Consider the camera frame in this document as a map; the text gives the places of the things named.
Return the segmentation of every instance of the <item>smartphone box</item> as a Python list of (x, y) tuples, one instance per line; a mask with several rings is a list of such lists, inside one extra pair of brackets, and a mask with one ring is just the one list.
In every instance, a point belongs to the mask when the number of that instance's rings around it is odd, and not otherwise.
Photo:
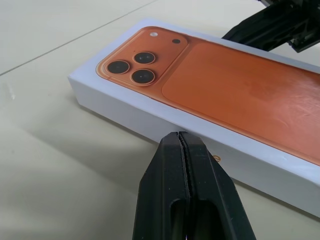
[(156, 142), (170, 132), (192, 133), (203, 140), (213, 155), (220, 157), (220, 164), (230, 177), (320, 217), (320, 166), (163, 104), (96, 73), (97, 65), (106, 56), (140, 29), (151, 26), (320, 73), (320, 67), (308, 63), (155, 19), (145, 19), (68, 76), (79, 104)]

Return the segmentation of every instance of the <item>orange phone back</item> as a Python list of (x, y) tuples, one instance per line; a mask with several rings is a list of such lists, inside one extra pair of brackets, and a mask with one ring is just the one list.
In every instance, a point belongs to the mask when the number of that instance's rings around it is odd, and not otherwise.
[[(155, 60), (136, 62), (140, 52), (152, 53)], [(128, 71), (108, 71), (118, 60), (129, 64)], [(152, 71), (153, 80), (134, 81), (140, 69)], [(317, 73), (159, 27), (141, 29), (96, 71), (109, 81), (320, 166)]]

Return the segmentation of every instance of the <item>table surface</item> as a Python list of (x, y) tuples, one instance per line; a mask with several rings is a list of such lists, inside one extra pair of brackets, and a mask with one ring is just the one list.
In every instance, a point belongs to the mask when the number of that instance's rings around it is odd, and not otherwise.
[[(143, 18), (222, 37), (263, 8), (254, 0), (0, 0), (0, 239), (131, 239), (157, 144), (79, 106), (67, 75)], [(319, 46), (274, 52), (320, 64)], [(319, 239), (319, 218), (236, 188), (257, 239)]]

